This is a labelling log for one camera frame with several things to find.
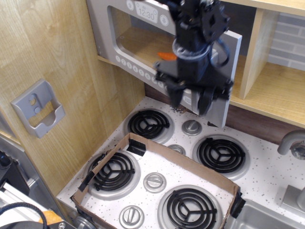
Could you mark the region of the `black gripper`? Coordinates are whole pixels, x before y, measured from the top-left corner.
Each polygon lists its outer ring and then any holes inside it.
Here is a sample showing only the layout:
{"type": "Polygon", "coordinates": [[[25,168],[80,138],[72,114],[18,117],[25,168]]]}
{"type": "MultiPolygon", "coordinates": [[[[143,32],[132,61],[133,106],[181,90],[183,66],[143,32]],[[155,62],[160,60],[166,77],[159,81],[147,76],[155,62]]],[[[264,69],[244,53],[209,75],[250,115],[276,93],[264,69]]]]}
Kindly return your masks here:
{"type": "Polygon", "coordinates": [[[173,43],[175,61],[158,61],[153,64],[157,71],[156,79],[165,84],[173,108],[180,106],[183,92],[190,89],[200,93],[199,114],[206,115],[218,98],[229,98],[233,81],[219,71],[228,64],[230,51],[221,40],[216,42],[226,55],[222,62],[212,60],[213,44],[200,52],[189,52],[173,43]]]}

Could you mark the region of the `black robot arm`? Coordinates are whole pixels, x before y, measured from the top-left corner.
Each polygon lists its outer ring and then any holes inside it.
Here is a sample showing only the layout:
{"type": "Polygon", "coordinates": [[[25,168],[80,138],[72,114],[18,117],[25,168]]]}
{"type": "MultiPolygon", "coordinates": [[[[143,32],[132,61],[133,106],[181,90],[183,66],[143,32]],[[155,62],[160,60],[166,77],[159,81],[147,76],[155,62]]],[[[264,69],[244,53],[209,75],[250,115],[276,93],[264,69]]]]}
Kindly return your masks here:
{"type": "Polygon", "coordinates": [[[196,107],[206,115],[213,101],[229,100],[233,80],[220,68],[230,59],[228,46],[220,38],[230,18],[218,0],[162,0],[175,23],[174,61],[155,62],[156,80],[165,83],[171,105],[177,108],[185,89],[199,94],[196,107]]]}

